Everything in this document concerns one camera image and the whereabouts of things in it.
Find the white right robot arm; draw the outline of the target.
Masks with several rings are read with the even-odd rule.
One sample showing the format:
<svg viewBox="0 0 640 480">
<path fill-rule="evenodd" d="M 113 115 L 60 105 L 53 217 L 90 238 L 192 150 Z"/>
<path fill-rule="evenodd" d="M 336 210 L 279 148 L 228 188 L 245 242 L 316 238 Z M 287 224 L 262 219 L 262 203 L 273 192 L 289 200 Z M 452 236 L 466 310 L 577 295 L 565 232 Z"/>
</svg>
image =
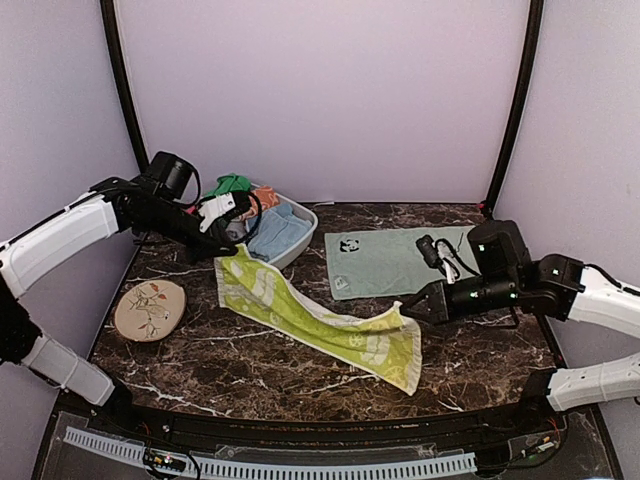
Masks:
<svg viewBox="0 0 640 480">
<path fill-rule="evenodd" d="M 524 313 L 559 321 L 586 322 L 639 335 L 639 289 L 616 280 L 602 267 L 561 254 L 531 258 L 517 224 L 488 220 L 473 227 L 466 240 L 476 265 L 469 277 L 456 271 L 467 265 L 457 253 L 445 257 L 446 239 L 429 235 L 416 246 L 428 267 L 443 279 L 426 284 L 405 302 L 403 315 L 430 325 L 498 309 L 518 308 Z M 639 357 L 627 357 L 574 369 L 533 372 L 510 424 L 521 434 L 534 432 L 553 412 L 619 399 L 639 397 Z"/>
</svg>

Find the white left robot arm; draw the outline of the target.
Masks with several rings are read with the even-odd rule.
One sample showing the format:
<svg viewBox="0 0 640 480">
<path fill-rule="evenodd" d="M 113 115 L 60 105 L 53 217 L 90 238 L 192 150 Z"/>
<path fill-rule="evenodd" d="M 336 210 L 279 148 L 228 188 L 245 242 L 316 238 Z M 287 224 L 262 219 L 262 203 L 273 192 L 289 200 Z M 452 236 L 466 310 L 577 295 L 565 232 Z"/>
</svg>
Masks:
<svg viewBox="0 0 640 480">
<path fill-rule="evenodd" d="M 125 401 L 127 388 L 52 337 L 32 318 L 24 299 L 95 244 L 128 231 L 178 242 L 194 261 L 234 255 L 236 243 L 225 225 L 250 208 L 250 195 L 198 194 L 184 201 L 186 187 L 198 180 L 192 164 L 159 152 L 134 178 L 109 177 L 1 244 L 2 362 L 28 369 L 102 408 L 103 421 L 120 436 L 134 435 L 141 427 L 140 412 Z"/>
</svg>

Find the yellow green patterned towel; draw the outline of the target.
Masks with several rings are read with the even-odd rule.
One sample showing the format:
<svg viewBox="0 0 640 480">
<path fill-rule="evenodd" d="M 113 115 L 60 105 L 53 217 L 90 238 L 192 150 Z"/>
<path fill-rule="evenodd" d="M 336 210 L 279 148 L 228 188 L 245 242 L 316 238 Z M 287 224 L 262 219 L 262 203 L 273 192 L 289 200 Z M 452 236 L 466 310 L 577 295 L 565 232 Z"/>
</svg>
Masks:
<svg viewBox="0 0 640 480">
<path fill-rule="evenodd" d="M 421 377 L 421 329 L 396 301 L 360 318 L 332 312 L 299 292 L 282 272 L 243 245 L 214 260 L 218 303 L 304 345 L 372 374 L 412 396 Z"/>
</svg>

